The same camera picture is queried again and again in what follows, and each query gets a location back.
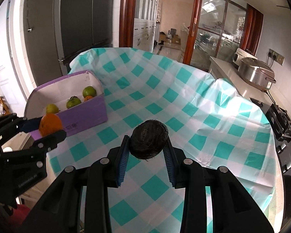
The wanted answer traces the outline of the large orange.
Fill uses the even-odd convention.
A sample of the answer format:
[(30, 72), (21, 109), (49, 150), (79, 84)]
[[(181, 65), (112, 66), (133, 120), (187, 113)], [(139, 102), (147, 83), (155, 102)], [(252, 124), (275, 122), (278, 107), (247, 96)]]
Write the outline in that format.
[(61, 119), (56, 114), (49, 113), (42, 117), (39, 124), (39, 133), (42, 137), (60, 130), (63, 130), (63, 125)]

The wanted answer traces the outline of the yellow green pear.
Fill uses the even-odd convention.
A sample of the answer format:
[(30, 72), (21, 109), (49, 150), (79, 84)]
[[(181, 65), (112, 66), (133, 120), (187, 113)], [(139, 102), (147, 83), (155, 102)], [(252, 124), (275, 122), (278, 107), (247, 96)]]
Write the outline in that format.
[(59, 111), (58, 106), (55, 104), (48, 104), (46, 107), (46, 114), (57, 114)]

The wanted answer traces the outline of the large dark brown fruit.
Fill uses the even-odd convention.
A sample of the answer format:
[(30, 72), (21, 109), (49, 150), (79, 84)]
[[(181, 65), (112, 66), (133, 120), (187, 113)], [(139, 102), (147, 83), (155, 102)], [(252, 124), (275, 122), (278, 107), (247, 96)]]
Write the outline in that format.
[(128, 141), (128, 149), (137, 159), (147, 160), (159, 154), (168, 145), (168, 139), (166, 125), (151, 119), (133, 130)]

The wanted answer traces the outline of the green tomato with stem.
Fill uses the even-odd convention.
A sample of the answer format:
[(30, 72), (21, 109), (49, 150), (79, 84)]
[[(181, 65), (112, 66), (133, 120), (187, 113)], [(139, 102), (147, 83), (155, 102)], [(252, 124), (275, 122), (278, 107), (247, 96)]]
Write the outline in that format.
[(81, 102), (81, 100), (78, 98), (78, 97), (76, 97), (76, 96), (72, 96), (72, 97), (70, 97), (68, 100), (67, 100), (67, 102), (66, 102), (66, 108), (67, 109), (70, 109), (70, 108), (72, 108), (72, 107), (74, 107), (74, 106), (77, 106), (77, 105), (79, 105), (79, 104), (81, 104), (82, 102)]

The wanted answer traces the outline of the small orange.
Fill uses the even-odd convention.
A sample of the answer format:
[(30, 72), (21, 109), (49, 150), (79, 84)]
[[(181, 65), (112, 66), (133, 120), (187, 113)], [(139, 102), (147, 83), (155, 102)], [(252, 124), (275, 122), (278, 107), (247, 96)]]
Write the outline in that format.
[(92, 99), (92, 98), (93, 98), (93, 96), (88, 95), (88, 96), (86, 96), (86, 97), (84, 98), (84, 101), (86, 102), (87, 100), (90, 100), (90, 99)]

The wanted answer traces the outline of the smooth green tomato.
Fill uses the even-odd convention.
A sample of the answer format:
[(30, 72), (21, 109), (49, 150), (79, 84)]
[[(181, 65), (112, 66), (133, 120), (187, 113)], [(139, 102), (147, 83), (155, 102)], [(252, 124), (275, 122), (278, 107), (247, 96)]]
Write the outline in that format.
[(84, 98), (88, 96), (96, 97), (97, 96), (97, 91), (94, 87), (92, 86), (87, 86), (86, 88), (83, 89), (82, 95)]

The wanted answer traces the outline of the purple cardboard box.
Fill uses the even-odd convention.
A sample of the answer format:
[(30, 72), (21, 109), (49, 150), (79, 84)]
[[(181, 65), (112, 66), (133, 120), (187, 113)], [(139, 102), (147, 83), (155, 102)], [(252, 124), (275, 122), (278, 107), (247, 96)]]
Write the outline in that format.
[(83, 70), (35, 88), (28, 98), (24, 116), (42, 117), (55, 104), (67, 136), (93, 128), (108, 120), (103, 87), (95, 74)]

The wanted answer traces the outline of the teal white checkered tablecloth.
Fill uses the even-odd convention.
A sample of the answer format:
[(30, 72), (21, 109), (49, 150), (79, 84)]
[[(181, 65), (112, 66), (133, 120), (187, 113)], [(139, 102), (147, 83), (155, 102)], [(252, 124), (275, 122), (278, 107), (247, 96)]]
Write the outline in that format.
[[(134, 48), (97, 48), (71, 63), (103, 85), (108, 121), (68, 137), (48, 154), (52, 170), (90, 166), (142, 122), (164, 123), (171, 143), (213, 169), (226, 166), (262, 211), (273, 197), (275, 143), (262, 110), (225, 79)], [(163, 154), (130, 156), (125, 180), (109, 190), (114, 232), (178, 232), (184, 190), (169, 182)]]

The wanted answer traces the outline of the black power strip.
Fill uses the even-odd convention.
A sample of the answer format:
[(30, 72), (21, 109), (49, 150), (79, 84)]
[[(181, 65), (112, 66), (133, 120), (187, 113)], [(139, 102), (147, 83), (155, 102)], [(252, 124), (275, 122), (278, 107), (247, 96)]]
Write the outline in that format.
[(253, 102), (254, 104), (256, 104), (257, 106), (259, 106), (260, 108), (263, 107), (263, 102), (257, 100), (257, 99), (254, 99), (254, 98), (250, 98), (251, 102)]

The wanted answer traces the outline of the dark grey refrigerator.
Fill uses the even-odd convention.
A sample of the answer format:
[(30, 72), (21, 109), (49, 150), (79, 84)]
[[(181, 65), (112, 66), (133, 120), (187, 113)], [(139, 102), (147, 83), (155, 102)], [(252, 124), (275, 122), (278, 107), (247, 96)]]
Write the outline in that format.
[(112, 45), (113, 0), (24, 0), (24, 41), (35, 84), (70, 71), (91, 48)]

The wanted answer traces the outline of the black stovetop device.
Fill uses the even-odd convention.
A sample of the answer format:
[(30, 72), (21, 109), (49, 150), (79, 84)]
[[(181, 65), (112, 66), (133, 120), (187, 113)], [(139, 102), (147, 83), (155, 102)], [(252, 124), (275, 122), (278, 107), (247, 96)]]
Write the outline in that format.
[(278, 141), (291, 142), (291, 119), (286, 110), (272, 104), (265, 114)]

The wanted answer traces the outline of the silver electric cooker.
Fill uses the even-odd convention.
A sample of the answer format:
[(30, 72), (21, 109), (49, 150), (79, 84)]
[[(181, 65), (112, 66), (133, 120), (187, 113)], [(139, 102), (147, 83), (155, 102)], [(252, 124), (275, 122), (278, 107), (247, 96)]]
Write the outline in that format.
[(265, 62), (251, 57), (240, 61), (238, 74), (246, 83), (260, 91), (267, 91), (276, 83), (274, 71)]

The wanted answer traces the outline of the white kitchen appliance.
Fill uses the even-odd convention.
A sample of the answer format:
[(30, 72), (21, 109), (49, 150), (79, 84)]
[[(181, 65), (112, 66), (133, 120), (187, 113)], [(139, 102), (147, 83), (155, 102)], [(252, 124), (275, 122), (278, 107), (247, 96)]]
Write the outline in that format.
[(240, 61), (243, 59), (243, 58), (246, 58), (246, 57), (251, 57), (251, 54), (247, 53), (245, 50), (241, 49), (241, 48), (237, 48), (236, 49), (236, 52), (234, 53), (234, 57), (232, 59), (232, 62), (236, 65), (236, 66), (239, 66), (240, 64)]

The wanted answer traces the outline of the glass sliding door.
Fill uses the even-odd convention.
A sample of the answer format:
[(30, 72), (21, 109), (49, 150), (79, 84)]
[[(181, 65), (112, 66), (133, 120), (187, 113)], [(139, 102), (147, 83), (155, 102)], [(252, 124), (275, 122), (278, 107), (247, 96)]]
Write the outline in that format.
[(244, 0), (202, 0), (191, 66), (207, 72), (211, 57), (232, 61), (243, 37), (246, 6)]

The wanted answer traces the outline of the white cabinet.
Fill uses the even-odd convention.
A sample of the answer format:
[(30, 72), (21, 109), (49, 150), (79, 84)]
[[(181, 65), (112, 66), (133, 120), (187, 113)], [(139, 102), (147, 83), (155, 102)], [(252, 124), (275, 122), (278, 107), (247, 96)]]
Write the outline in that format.
[(133, 48), (152, 52), (159, 0), (135, 0)]

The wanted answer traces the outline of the wall power socket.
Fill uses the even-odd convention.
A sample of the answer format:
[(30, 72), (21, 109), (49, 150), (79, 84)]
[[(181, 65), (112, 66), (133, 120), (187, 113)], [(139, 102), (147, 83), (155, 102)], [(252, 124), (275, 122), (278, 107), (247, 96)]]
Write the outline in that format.
[(278, 64), (280, 64), (281, 66), (283, 65), (284, 61), (285, 61), (285, 57), (280, 55), (279, 53), (275, 52), (272, 49), (269, 49), (268, 52), (268, 56), (273, 59), (275, 62), (277, 62)]

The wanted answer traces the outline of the red wooden door frame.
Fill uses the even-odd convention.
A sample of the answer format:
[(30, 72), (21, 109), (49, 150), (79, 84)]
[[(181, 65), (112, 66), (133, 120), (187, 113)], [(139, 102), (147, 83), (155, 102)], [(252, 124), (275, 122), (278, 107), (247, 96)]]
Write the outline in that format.
[(133, 26), (136, 0), (120, 0), (119, 47), (133, 46)]

